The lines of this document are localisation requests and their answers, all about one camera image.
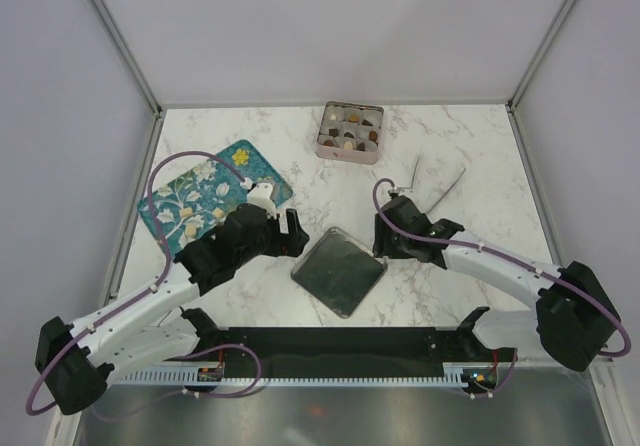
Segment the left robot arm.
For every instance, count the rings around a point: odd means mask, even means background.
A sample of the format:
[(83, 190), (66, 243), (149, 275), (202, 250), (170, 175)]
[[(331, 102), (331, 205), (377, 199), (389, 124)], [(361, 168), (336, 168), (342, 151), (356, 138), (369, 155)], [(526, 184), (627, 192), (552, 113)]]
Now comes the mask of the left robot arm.
[(159, 278), (70, 323), (55, 316), (41, 326), (35, 357), (53, 406), (64, 415), (95, 403), (121, 377), (165, 359), (208, 360), (218, 335), (203, 313), (186, 312), (174, 327), (154, 321), (230, 281), (258, 256), (299, 257), (309, 241), (296, 210), (277, 216), (253, 204), (237, 207), (220, 224), (187, 244)]

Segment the square tin lid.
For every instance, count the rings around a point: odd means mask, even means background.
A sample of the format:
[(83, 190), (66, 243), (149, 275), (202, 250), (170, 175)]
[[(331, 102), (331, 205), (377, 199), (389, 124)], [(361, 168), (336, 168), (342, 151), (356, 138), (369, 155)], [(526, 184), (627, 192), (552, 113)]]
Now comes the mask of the square tin lid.
[(363, 244), (329, 228), (293, 268), (291, 279), (342, 319), (352, 316), (387, 271)]

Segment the metal tongs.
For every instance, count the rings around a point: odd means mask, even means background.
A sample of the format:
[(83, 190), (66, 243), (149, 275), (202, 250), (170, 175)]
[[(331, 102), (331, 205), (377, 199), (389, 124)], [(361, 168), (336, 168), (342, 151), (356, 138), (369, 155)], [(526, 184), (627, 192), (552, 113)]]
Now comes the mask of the metal tongs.
[(419, 155), (414, 167), (409, 197), (419, 209), (429, 215), (454, 189), (466, 173), (467, 162), (462, 155)]

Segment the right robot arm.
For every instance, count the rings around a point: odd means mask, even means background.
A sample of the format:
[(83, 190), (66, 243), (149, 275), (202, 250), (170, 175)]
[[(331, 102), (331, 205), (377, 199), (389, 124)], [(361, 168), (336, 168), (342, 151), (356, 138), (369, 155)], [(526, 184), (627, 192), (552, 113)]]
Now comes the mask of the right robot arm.
[(430, 221), (403, 195), (375, 209), (375, 256), (415, 259), (464, 274), (525, 305), (523, 311), (478, 313), (456, 338), (466, 359), (480, 360), (492, 349), (534, 349), (583, 372), (604, 355), (621, 321), (588, 266), (574, 261), (562, 267), (517, 256), (454, 221)]

